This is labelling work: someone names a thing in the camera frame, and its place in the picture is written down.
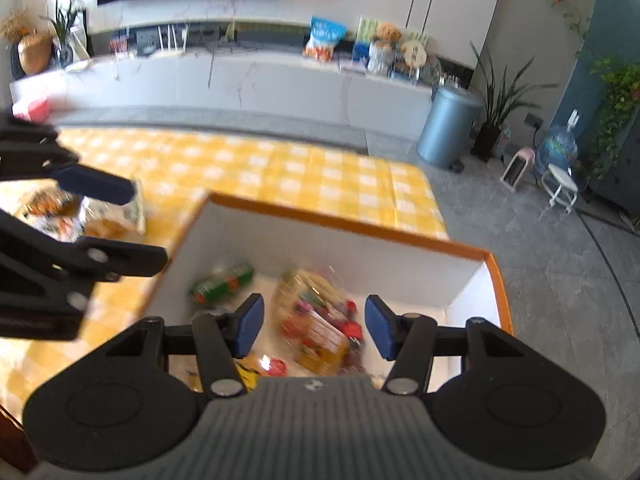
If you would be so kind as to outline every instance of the plaid pattern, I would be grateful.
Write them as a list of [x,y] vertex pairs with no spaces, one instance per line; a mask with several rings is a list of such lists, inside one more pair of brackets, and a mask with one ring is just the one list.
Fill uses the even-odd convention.
[[[142,181],[145,243],[174,252],[209,190],[278,203],[429,237],[447,238],[427,179],[412,166],[317,146],[138,128],[73,128],[60,141],[82,162]],[[40,182],[0,186],[0,206]],[[0,338],[0,403],[18,419],[29,394],[134,323],[154,278],[101,283],[73,342]]]

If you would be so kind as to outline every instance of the blue gripper pad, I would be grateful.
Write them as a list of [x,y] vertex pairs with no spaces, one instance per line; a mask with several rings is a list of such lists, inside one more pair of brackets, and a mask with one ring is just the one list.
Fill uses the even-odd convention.
[[112,204],[125,205],[135,195],[132,181],[81,164],[55,170],[51,177],[58,181],[60,189],[64,191]]
[[377,296],[367,298],[364,305],[364,321],[383,359],[395,361],[400,351],[400,345],[394,337],[390,320],[383,312],[383,307],[376,304],[377,302],[382,303],[382,300]]
[[252,294],[249,298],[240,306],[238,310],[246,311],[239,319],[238,337],[234,341],[235,358],[245,357],[251,347],[254,345],[255,338],[258,337],[258,332],[262,328],[262,322],[264,320],[264,300],[260,294]]

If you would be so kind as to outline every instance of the blue chip bag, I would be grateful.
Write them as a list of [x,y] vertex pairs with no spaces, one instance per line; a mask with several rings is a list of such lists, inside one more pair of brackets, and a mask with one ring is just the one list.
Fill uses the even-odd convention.
[[306,44],[304,54],[318,61],[331,61],[335,46],[347,33],[347,27],[341,23],[324,18],[311,18],[311,37]]

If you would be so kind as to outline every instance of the small white stool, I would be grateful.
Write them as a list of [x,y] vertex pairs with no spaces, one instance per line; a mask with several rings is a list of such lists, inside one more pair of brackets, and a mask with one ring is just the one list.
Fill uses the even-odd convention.
[[[549,175],[556,180],[556,182],[553,183],[553,186],[558,186],[555,191],[552,191],[549,185],[545,182],[545,179],[548,178]],[[565,170],[559,168],[555,164],[550,164],[548,166],[548,169],[542,175],[540,184],[551,197],[549,199],[549,208],[555,206],[557,202],[560,205],[564,206],[564,210],[567,213],[570,213],[572,211],[575,201],[578,200],[578,186],[575,185],[574,180]]]

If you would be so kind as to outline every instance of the gray tile floor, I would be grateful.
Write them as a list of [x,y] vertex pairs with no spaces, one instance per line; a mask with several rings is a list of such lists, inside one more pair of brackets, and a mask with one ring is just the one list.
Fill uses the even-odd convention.
[[[625,478],[640,465],[640,341],[609,267],[575,212],[556,208],[538,220],[543,191],[525,184],[509,192],[497,180],[498,160],[463,162],[462,174],[418,164],[450,237],[494,253],[517,337],[599,394],[607,428],[594,461],[613,479]],[[584,218],[640,320],[640,238]]]

